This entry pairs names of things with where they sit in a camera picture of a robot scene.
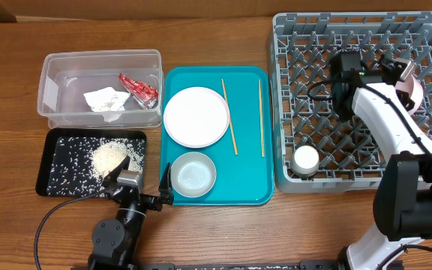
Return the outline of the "white napkin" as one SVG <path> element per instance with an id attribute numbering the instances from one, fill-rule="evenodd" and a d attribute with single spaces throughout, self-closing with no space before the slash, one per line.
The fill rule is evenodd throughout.
<path id="1" fill-rule="evenodd" d="M 114 122 L 122 116 L 116 112 L 125 110 L 124 104 L 130 94 L 126 91 L 116 91 L 113 87 L 106 87 L 97 91 L 86 92 L 83 96 L 93 112 L 112 112 L 112 114 L 104 114 L 103 118 L 105 122 Z"/>

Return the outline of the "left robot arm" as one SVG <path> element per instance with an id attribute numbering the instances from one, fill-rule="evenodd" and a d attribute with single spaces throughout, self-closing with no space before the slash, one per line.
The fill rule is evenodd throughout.
<path id="1" fill-rule="evenodd" d="M 142 174 L 130 171 L 129 164 L 130 158 L 125 157 L 103 178 L 104 193 L 118 203 L 118 210 L 114 218 L 101 220 L 92 231 L 89 269 L 137 269 L 134 251 L 146 212 L 159 212 L 164 205 L 174 202 L 169 163 L 160 180 L 157 196 L 143 193 Z"/>

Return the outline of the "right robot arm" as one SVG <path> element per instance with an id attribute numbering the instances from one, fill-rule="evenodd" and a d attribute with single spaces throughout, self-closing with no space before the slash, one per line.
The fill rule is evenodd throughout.
<path id="1" fill-rule="evenodd" d="M 375 69 L 359 52 L 329 61 L 333 107 L 346 121 L 358 116 L 386 162 L 373 200 L 373 226 L 341 255 L 346 269 L 401 269 L 395 259 L 432 239 L 432 140 L 411 115 L 422 87 L 405 58 L 381 58 Z"/>

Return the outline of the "wooden chopstick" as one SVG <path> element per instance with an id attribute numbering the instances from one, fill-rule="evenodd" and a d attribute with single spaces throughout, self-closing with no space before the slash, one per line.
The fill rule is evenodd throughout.
<path id="1" fill-rule="evenodd" d="M 259 99 L 259 129 L 260 129 L 261 156 L 262 158 L 264 158 L 266 154 L 265 154 L 265 141 L 264 141 L 262 86 L 261 86 L 260 79 L 258 80 L 258 99 Z"/>
<path id="2" fill-rule="evenodd" d="M 238 151 L 238 147 L 237 147 L 237 143 L 236 143 L 236 137 L 235 137 L 234 130 L 233 130 L 233 123 L 232 123 L 232 118 L 231 118 L 231 113 L 230 113 L 230 105 L 229 105 L 229 101 L 228 101 L 228 97 L 227 97 L 227 90 L 226 90 L 226 86 L 225 86 L 225 82 L 224 82 L 223 78 L 221 78 L 221 85 L 222 85 L 222 89 L 223 89 L 223 97 L 224 97 L 224 100 L 226 101 L 226 105 L 228 106 L 228 110 L 229 110 L 229 129 L 230 129 L 230 134 L 232 137 L 233 150 L 234 150 L 235 156 L 238 156 L 239 151 Z"/>

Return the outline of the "grey bowl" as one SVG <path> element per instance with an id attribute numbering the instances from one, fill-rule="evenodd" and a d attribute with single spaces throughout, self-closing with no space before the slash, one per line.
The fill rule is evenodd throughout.
<path id="1" fill-rule="evenodd" d="M 187 198 L 206 195 L 215 185 L 217 170 L 205 154 L 192 151 L 179 156 L 171 166 L 174 191 Z"/>

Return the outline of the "white round plate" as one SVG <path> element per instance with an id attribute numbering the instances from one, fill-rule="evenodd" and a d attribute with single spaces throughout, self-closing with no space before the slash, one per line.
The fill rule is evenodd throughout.
<path id="1" fill-rule="evenodd" d="M 226 101 L 206 87 L 185 88 L 165 105 L 163 124 L 169 137 L 181 146 L 199 149 L 216 143 L 229 127 Z"/>

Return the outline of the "rice leftovers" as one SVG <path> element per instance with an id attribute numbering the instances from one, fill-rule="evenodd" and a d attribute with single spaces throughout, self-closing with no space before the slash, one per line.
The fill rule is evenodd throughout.
<path id="1" fill-rule="evenodd" d="M 45 191 L 50 197 L 85 197 L 104 189 L 104 177 L 126 156 L 128 169 L 141 173 L 144 139 L 61 136 L 56 140 Z"/>

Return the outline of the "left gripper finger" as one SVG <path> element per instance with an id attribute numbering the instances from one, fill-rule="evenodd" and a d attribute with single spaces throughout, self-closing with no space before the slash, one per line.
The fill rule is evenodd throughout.
<path id="1" fill-rule="evenodd" d="M 158 187 L 160 192 L 160 202 L 166 205 L 172 205 L 174 202 L 173 186 L 171 181 L 171 163 L 168 163 L 165 167 L 163 175 L 160 180 Z"/>
<path id="2" fill-rule="evenodd" d="M 112 171 L 110 171 L 104 178 L 102 185 L 105 188 L 108 188 L 112 183 L 117 182 L 117 178 L 123 170 L 127 170 L 131 159 L 129 156 L 126 156 L 123 161 Z"/>

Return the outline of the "pink bowl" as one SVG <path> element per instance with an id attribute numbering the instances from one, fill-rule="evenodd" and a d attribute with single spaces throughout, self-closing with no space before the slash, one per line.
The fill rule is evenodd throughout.
<path id="1" fill-rule="evenodd" d="M 416 77 L 412 75 L 405 82 L 398 81 L 395 85 L 395 89 L 396 91 L 401 90 L 408 92 L 411 99 L 415 102 L 414 108 L 411 111 L 407 111 L 408 114 L 412 116 L 416 110 L 419 109 L 423 101 L 424 90 L 422 85 L 419 83 Z"/>

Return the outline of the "red snack wrapper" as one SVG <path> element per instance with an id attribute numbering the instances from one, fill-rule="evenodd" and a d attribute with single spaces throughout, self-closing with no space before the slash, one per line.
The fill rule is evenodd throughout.
<path id="1" fill-rule="evenodd" d="M 118 75 L 119 82 L 133 99 L 144 109 L 152 109 L 158 101 L 158 90 L 142 81 L 133 80 L 123 73 Z"/>

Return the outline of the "white cup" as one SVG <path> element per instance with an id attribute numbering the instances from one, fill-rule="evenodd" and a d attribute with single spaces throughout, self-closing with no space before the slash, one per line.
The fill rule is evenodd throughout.
<path id="1" fill-rule="evenodd" d="M 298 147 L 289 162 L 290 169 L 301 178 L 313 176 L 317 172 L 319 165 L 319 153 L 310 145 Z"/>

